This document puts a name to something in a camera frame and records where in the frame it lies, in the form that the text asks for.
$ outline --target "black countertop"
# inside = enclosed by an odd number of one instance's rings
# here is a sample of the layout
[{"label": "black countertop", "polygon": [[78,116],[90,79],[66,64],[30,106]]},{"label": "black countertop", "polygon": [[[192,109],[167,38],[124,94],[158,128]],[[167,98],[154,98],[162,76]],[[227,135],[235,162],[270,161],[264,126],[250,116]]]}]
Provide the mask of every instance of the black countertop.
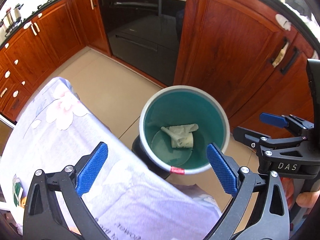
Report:
[{"label": "black countertop", "polygon": [[[26,18],[16,29],[14,29],[10,35],[1,43],[0,49],[9,41],[9,39],[20,29],[24,26],[24,24],[30,21],[33,17],[39,14],[44,9],[50,7],[54,3],[60,0],[53,0],[50,3],[45,4],[42,6],[38,11],[34,12],[28,18]],[[311,30],[306,26],[306,24],[292,11],[290,10],[285,4],[283,4],[279,0],[260,0],[261,2],[265,3],[266,5],[273,8],[279,14],[282,14],[286,17],[293,26],[303,35],[303,37],[309,42],[309,44],[320,54],[320,43],[315,35],[311,32]]]}]

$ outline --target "oven door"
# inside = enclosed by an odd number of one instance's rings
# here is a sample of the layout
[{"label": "oven door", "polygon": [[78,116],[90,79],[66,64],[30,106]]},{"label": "oven door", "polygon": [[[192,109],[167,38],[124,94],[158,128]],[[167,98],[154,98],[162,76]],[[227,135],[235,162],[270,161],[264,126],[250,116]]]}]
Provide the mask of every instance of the oven door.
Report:
[{"label": "oven door", "polygon": [[180,0],[99,0],[112,54],[173,84],[185,2]]},{"label": "oven door", "polygon": [[5,145],[13,131],[15,125],[9,122],[4,116],[0,114],[0,156],[4,151]]}]

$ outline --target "human hand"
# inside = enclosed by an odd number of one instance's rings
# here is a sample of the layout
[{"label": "human hand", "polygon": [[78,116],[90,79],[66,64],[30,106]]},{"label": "human hand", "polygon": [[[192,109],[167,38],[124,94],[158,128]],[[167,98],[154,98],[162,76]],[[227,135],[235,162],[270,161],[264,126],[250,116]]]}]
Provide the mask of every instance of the human hand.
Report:
[{"label": "human hand", "polygon": [[[285,197],[287,199],[288,208],[292,208],[293,201],[293,179],[289,178],[281,178],[282,186],[284,189]],[[296,203],[302,208],[309,208],[307,213],[310,212],[311,208],[315,205],[318,197],[320,195],[320,190],[316,192],[304,192],[298,195],[296,199]]]}]

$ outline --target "wooden cabinet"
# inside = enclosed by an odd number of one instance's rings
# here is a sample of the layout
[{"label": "wooden cabinet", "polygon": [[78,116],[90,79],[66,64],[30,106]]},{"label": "wooden cabinet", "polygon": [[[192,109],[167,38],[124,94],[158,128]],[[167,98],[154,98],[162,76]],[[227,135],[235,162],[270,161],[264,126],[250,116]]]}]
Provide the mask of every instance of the wooden cabinet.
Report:
[{"label": "wooden cabinet", "polygon": [[55,70],[55,64],[46,47],[32,27],[34,28],[29,24],[26,29],[21,28],[10,39],[8,48],[3,49],[14,75],[20,82],[25,81],[25,88],[30,93]]},{"label": "wooden cabinet", "polygon": [[72,0],[73,9],[86,45],[111,56],[104,31],[98,0]]},{"label": "wooden cabinet", "polygon": [[61,0],[32,19],[38,38],[57,67],[84,47],[76,32],[70,6],[71,0]]},{"label": "wooden cabinet", "polygon": [[254,96],[229,119],[231,128],[242,126],[273,138],[290,136],[286,129],[260,122],[262,112],[293,114],[313,122],[313,104],[306,73],[307,59],[312,53],[313,49],[299,34],[283,60],[283,67],[278,66]]},{"label": "wooden cabinet", "polygon": [[8,103],[4,107],[2,113],[10,120],[15,121],[31,94],[22,84],[18,84],[14,92],[9,96]]},{"label": "wooden cabinet", "polygon": [[206,91],[231,117],[297,34],[282,29],[276,14],[258,0],[187,0],[174,84]]},{"label": "wooden cabinet", "polygon": [[2,111],[5,105],[8,103],[10,96],[17,88],[19,81],[18,79],[8,71],[7,75],[1,76],[0,81],[0,111]]}]

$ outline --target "floor tile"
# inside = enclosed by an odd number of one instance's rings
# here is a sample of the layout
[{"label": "floor tile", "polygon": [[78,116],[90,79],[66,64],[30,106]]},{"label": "floor tile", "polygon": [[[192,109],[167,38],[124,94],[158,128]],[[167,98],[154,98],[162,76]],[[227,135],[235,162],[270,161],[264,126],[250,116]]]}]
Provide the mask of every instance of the floor tile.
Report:
[{"label": "floor tile", "polygon": [[138,118],[125,133],[119,138],[120,141],[124,143],[130,150],[132,148],[132,143],[134,139],[139,135],[139,121]]},{"label": "floor tile", "polygon": [[[259,167],[259,159],[258,157],[256,156],[255,152],[252,152],[251,153],[251,156],[250,156],[250,160],[249,160],[249,163],[248,163],[248,168],[257,173],[258,172],[258,167]],[[247,225],[247,222],[250,218],[250,215],[252,213],[252,210],[254,208],[254,204],[256,202],[256,199],[257,199],[257,196],[258,196],[258,193],[255,192],[255,193],[252,193],[252,196],[251,196],[251,199],[250,199],[250,202],[247,206],[247,209],[244,213],[244,216],[242,217],[242,220],[237,228],[237,232],[243,230],[245,228],[245,226]]]},{"label": "floor tile", "polygon": [[86,68],[90,63],[94,62],[102,55],[98,52],[90,49],[84,53],[81,57],[73,61],[65,70],[63,70],[59,76],[70,81],[71,78],[75,77],[79,72]]},{"label": "floor tile", "polygon": [[[236,142],[231,136],[225,154],[233,157],[239,166],[246,166],[248,165],[251,152],[252,151],[248,147]],[[167,181],[181,185],[197,184],[201,189],[215,198],[221,210],[224,210],[231,199],[231,196],[224,192],[212,169],[195,175],[171,174]]]},{"label": "floor tile", "polygon": [[259,159],[255,152],[252,152],[249,163],[248,163],[248,168],[252,170],[255,173],[258,173],[258,168],[259,168]]},{"label": "floor tile", "polygon": [[250,150],[250,148],[235,141],[234,138],[230,136],[230,141],[225,155],[231,156],[239,166],[246,166],[248,165],[251,153],[252,150]]},{"label": "floor tile", "polygon": [[69,81],[80,100],[117,137],[137,120],[148,99],[160,90],[145,78],[102,55]]},{"label": "floor tile", "polygon": [[251,216],[252,210],[254,208],[254,205],[256,203],[257,197],[258,197],[258,192],[252,193],[249,204],[247,206],[247,209],[244,212],[244,215],[240,221],[240,224],[238,225],[238,227],[236,229],[236,232],[243,230],[245,228],[245,226],[247,225],[248,220]]},{"label": "floor tile", "polygon": [[89,52],[91,49],[89,47],[85,47],[81,49],[79,52],[74,54],[71,58],[69,58],[65,63],[63,63],[60,67],[58,67],[49,77],[46,78],[46,80],[38,87],[38,91],[40,91],[44,86],[54,77],[60,76],[60,73],[64,71],[67,67],[69,67],[72,63],[74,63],[78,58],[83,56],[85,53]]}]

